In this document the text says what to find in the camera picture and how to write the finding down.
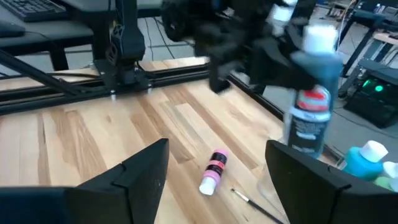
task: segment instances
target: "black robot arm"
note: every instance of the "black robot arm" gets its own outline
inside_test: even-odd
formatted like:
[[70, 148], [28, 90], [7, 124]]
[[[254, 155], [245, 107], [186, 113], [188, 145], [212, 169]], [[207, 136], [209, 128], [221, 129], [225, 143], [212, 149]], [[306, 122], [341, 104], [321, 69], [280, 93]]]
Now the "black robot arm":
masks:
[[214, 92], [229, 87], [231, 70], [244, 71], [253, 85], [309, 90], [316, 80], [295, 66], [290, 54], [300, 49], [315, 4], [300, 0], [280, 36], [266, 21], [274, 5], [291, 7], [283, 0], [164, 0], [161, 12], [170, 39], [193, 39], [195, 55], [210, 58]]

